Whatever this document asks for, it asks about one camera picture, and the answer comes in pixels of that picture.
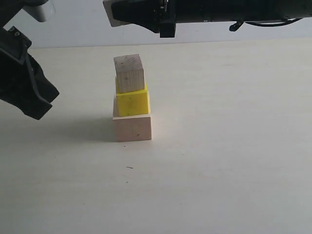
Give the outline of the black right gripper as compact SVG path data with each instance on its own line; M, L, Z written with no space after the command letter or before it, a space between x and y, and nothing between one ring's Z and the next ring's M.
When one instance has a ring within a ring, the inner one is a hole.
M231 32L244 23L279 27L312 16L310 0L170 0L159 25L161 38L175 37L176 24L229 22Z

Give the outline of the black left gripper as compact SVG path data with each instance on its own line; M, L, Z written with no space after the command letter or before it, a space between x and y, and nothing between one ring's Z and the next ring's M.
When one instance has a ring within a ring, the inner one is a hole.
M0 99L39 120L52 108L59 91L28 54L31 41L15 27L4 29L26 3L25 0L0 2Z

